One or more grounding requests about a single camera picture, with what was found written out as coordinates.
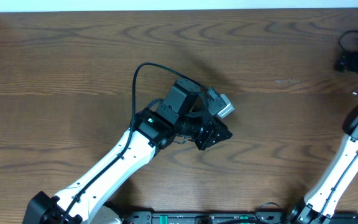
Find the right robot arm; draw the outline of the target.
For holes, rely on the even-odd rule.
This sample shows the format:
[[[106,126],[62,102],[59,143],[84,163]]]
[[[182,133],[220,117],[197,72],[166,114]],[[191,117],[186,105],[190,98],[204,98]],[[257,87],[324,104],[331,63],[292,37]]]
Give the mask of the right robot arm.
[[[342,53],[334,69],[358,73],[358,30],[348,30],[338,39]],[[358,105],[342,125],[344,135],[331,163],[317,184],[281,220],[282,223],[334,223],[339,199],[358,173]]]

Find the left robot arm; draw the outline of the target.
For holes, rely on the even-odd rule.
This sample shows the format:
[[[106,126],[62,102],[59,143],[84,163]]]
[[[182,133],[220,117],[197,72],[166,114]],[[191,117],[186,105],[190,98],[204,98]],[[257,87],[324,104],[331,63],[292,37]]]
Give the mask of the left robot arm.
[[[119,142],[86,174],[53,197],[39,192],[27,205],[24,223],[122,223],[105,203],[138,169],[148,164],[176,137],[203,151],[232,137],[222,122],[234,111],[224,94],[205,93],[178,79],[166,98],[155,99],[135,114]]]

